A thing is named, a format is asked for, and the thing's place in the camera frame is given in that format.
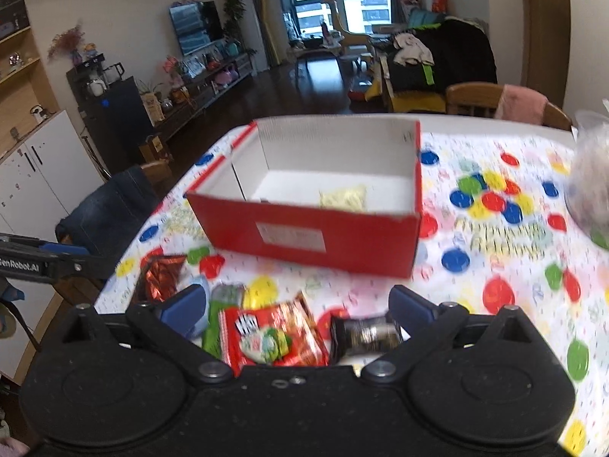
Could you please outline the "black small snack packet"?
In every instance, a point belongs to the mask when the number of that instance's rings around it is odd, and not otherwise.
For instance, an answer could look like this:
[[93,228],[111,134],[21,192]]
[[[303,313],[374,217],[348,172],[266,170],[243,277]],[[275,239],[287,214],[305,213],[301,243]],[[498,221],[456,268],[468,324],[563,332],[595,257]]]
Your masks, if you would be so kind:
[[400,327],[389,314],[366,318],[332,316],[329,363],[367,354],[385,354],[403,342]]

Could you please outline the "black side cabinet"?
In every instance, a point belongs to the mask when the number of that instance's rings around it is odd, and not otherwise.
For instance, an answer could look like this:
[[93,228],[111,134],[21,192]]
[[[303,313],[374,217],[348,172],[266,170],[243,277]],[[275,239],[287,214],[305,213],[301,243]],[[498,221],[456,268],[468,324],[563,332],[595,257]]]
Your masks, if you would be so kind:
[[139,147],[154,133],[133,77],[102,54],[66,73],[77,109],[101,161],[110,173],[145,162]]

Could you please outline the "television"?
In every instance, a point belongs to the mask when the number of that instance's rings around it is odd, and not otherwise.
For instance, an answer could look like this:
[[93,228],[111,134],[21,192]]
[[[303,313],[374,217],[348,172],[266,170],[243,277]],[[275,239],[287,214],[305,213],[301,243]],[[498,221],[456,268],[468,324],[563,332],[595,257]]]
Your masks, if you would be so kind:
[[184,56],[196,53],[224,36],[217,6],[213,1],[194,1],[171,6],[169,16]]

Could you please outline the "brown foil snack packet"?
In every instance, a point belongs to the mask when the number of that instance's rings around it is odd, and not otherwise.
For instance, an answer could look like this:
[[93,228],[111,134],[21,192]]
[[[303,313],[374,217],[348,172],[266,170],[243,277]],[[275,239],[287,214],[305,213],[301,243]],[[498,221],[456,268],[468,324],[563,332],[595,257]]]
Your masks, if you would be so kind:
[[150,255],[142,260],[133,303],[164,302],[177,294],[185,255]]

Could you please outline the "pale yellow snack packet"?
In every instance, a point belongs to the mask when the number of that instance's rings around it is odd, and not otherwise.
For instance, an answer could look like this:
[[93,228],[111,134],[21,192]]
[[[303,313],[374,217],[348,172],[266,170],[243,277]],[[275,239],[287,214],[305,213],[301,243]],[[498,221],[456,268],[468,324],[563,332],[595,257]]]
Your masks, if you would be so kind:
[[367,210],[367,188],[359,185],[351,188],[321,191],[319,193],[321,208],[336,209],[337,211],[352,211],[364,213]]

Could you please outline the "green snack packet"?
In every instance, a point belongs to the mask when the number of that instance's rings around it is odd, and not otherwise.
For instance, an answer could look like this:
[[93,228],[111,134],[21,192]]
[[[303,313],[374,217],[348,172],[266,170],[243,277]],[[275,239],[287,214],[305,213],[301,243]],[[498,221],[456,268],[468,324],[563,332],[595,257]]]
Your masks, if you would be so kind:
[[231,307],[241,307],[246,292],[243,284],[220,283],[210,296],[209,324],[203,332],[201,347],[215,358],[222,358],[220,314]]

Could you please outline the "colourful balloon birthday tablecloth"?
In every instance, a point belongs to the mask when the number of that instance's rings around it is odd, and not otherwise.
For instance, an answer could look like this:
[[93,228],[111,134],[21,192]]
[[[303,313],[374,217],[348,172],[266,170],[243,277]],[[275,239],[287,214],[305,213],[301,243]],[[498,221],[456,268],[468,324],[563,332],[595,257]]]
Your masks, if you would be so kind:
[[[363,317],[387,307],[389,278],[352,275],[217,251],[186,191],[236,131],[217,141],[165,197],[116,266],[95,307],[120,313],[145,261],[182,255],[190,280],[238,285],[249,298],[303,295],[321,333],[332,316]],[[576,391],[561,437],[576,456],[608,452],[608,241],[580,232],[564,206],[572,155],[541,138],[422,137],[420,240],[409,287],[432,302],[455,301],[475,314],[515,304],[564,364]]]

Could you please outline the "red cardboard box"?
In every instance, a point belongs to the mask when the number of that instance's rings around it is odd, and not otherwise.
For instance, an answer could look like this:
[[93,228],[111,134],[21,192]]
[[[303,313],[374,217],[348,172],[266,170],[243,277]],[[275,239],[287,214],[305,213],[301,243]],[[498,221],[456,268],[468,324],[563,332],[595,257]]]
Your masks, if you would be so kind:
[[[186,196],[220,250],[364,275],[410,278],[422,221],[421,126],[405,115],[252,122]],[[364,185],[364,213],[319,193]]]

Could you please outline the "dark tv console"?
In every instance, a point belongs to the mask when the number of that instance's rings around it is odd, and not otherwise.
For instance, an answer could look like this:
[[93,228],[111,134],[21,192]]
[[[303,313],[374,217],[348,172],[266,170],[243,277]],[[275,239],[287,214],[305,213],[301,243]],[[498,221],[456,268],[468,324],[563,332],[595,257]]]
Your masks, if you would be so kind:
[[188,95],[183,97],[183,101],[174,102],[165,119],[155,127],[156,134],[168,141],[253,72],[253,62],[248,54],[226,59],[217,68],[203,71],[186,86]]

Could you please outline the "clear plastic bag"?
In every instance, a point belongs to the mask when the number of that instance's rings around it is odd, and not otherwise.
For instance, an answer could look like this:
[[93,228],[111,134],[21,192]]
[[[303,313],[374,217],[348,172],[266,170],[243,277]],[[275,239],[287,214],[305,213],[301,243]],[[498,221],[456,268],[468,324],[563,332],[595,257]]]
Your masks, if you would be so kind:
[[576,149],[564,200],[568,211],[590,240],[608,249],[608,118],[577,110]]

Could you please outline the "sofa with clothes pile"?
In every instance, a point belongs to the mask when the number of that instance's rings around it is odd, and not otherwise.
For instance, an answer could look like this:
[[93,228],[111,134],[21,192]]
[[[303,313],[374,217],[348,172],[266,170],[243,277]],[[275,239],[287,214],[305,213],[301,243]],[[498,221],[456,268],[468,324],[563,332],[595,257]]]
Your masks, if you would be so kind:
[[375,84],[390,112],[446,112],[446,93],[465,83],[497,82],[496,60],[482,26],[452,16],[391,35],[376,47]]

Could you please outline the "white cabinet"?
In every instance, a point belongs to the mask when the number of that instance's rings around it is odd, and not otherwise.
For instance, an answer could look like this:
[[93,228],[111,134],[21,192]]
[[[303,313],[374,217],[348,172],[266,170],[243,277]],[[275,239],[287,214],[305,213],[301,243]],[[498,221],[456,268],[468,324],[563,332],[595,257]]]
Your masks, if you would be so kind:
[[62,110],[1,162],[1,228],[54,241],[59,221],[102,185],[100,172]]

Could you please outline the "wooden chair with pink cloth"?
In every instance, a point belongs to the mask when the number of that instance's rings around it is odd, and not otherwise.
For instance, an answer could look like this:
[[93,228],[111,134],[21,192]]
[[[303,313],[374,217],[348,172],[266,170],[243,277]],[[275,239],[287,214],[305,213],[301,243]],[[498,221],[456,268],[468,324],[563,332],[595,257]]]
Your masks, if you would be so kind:
[[448,115],[494,119],[570,131],[572,120],[536,90],[514,85],[464,83],[446,91]]

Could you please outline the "red kitkat snack packet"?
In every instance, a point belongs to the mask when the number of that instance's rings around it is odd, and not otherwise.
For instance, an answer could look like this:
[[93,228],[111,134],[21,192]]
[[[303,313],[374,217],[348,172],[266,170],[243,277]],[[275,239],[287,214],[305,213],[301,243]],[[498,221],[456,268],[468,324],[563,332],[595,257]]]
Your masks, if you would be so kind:
[[325,342],[301,293],[258,310],[223,310],[220,328],[222,361],[235,374],[246,366],[328,364]]

